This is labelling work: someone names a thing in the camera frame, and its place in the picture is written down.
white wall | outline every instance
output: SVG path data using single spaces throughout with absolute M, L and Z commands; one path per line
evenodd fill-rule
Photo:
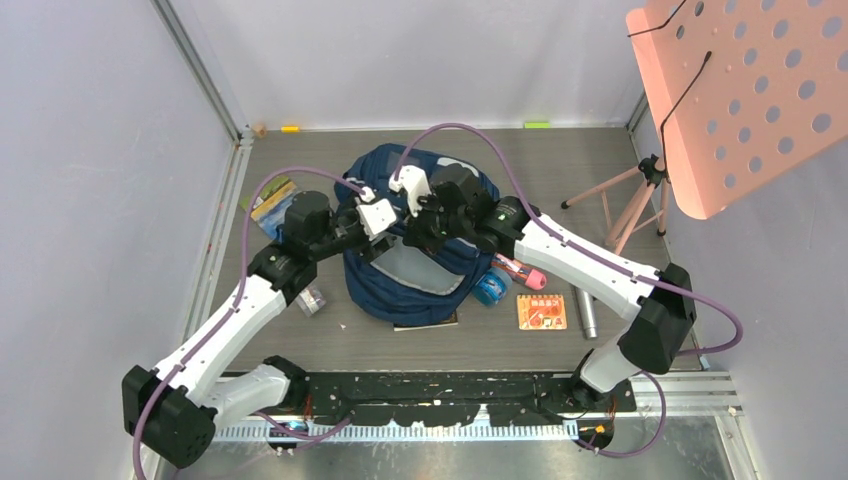
M 175 0 L 216 84 L 269 127 L 623 125 L 644 0 Z
M 659 154 L 650 114 L 636 144 L 641 156 Z M 711 219 L 672 205 L 673 261 L 745 325 L 742 343 L 709 361 L 733 376 L 765 478 L 843 478 L 848 468 L 839 440 L 848 429 L 840 413 L 848 394 L 846 180 L 843 142 Z M 720 314 L 699 308 L 698 315 L 703 345 L 732 335 Z
M 0 3 L 0 478 L 127 478 L 231 147 L 150 2 Z

metal tube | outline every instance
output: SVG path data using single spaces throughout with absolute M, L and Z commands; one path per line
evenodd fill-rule
M 580 324 L 583 326 L 583 335 L 586 340 L 598 338 L 598 321 L 595 319 L 594 299 L 589 292 L 574 288 L 577 297 L 577 310 L 580 312 Z

round hole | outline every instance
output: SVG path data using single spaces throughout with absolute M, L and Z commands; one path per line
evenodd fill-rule
M 766 121 L 774 123 L 780 118 L 780 107 L 772 105 L 766 110 Z
M 739 40 L 740 38 L 745 36 L 745 32 L 748 31 L 748 24 L 745 22 L 739 22 L 736 24 L 736 28 L 733 29 L 733 38 Z
M 751 173 L 757 173 L 763 168 L 763 159 L 760 157 L 753 157 L 750 161 L 748 161 L 748 170 Z
M 742 108 L 742 103 L 734 98 L 733 101 L 730 102 L 730 105 L 728 105 L 727 112 L 731 115 L 736 115 L 739 113 L 740 108 Z
M 824 133 L 830 128 L 830 115 L 820 113 L 813 119 L 813 131 L 816 133 Z
M 781 20 L 774 24 L 774 30 L 772 30 L 772 35 L 774 38 L 783 38 L 786 36 L 786 32 L 789 31 L 789 22 L 787 20 Z
M 768 77 L 763 75 L 754 82 L 754 91 L 757 93 L 763 93 L 768 88 Z
M 777 151 L 786 155 L 795 148 L 795 141 L 791 137 L 783 137 L 777 142 Z
M 786 55 L 786 66 L 789 68 L 797 67 L 798 64 L 801 63 L 801 56 L 801 50 L 798 50 L 797 48 L 792 50 L 788 55 Z
M 816 82 L 812 80 L 806 80 L 804 83 L 798 87 L 798 97 L 801 100 L 807 100 L 812 97 L 816 93 Z
M 748 143 L 748 140 L 751 139 L 751 129 L 748 128 L 748 127 L 742 127 L 742 129 L 739 130 L 739 137 L 738 138 L 739 138 L 739 142 Z
M 745 65 L 751 66 L 754 62 L 757 61 L 757 49 L 749 48 L 747 52 L 745 52 L 745 57 L 742 59 L 745 62 Z
M 830 17 L 824 22 L 822 36 L 824 38 L 833 38 L 840 30 L 842 30 L 842 17 Z

gray floor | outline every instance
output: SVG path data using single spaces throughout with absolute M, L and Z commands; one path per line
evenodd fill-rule
M 563 226 L 591 241 L 600 242 L 606 230 L 599 198 L 560 209 L 562 200 L 623 172 L 635 161 L 624 129 L 493 130 L 493 140 L 511 161 L 530 201 Z M 290 165 L 321 167 L 344 172 L 360 155 L 385 142 L 406 143 L 415 132 L 332 132 L 269 134 L 257 140 L 245 176 L 243 194 L 271 171 Z M 426 139 L 421 148 L 471 161 L 489 175 L 505 194 L 512 188 L 488 147 L 467 132 L 443 131 Z M 331 183 L 314 176 L 297 176 L 302 189 L 330 194 Z M 636 183 L 610 193 L 610 208 L 620 212 Z M 236 213 L 241 225 L 243 212 Z M 654 229 L 636 233 L 623 255 L 641 263 L 664 267 L 668 261 Z M 268 238 L 251 225 L 250 252 Z M 232 291 L 238 279 L 238 234 L 230 234 L 220 272 L 214 305 Z M 527 293 L 513 286 L 507 298 L 487 309 L 469 298 L 459 309 L 459 325 L 395 333 L 390 324 L 359 310 L 347 296 L 341 257 L 319 265 L 318 287 L 328 305 L 307 318 L 297 307 L 287 309 L 247 345 L 231 365 L 250 370 L 265 357 L 282 355 L 303 368 L 318 370 L 530 370 L 574 369 L 585 353 L 601 345 L 624 327 L 602 304 L 596 305 L 600 338 L 586 341 L 579 328 L 570 285 L 549 276 L 547 293 L 563 293 L 568 304 L 568 329 L 560 332 L 526 332 L 518 329 L 515 296 Z M 691 346 L 687 342 L 684 348 Z M 697 359 L 679 358 L 676 368 L 696 369 Z
M 633 451 L 648 441 L 656 425 L 656 418 L 616 419 L 609 450 Z M 719 435 L 712 417 L 669 418 L 654 447 L 627 460 L 596 457 L 570 442 L 554 441 L 327 443 L 281 457 L 270 455 L 267 444 L 213 443 L 197 464 L 177 478 L 730 479 L 733 474 Z

orange object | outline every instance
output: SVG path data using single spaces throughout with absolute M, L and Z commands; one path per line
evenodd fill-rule
M 519 295 L 518 328 L 521 330 L 565 330 L 565 298 L 562 295 Z

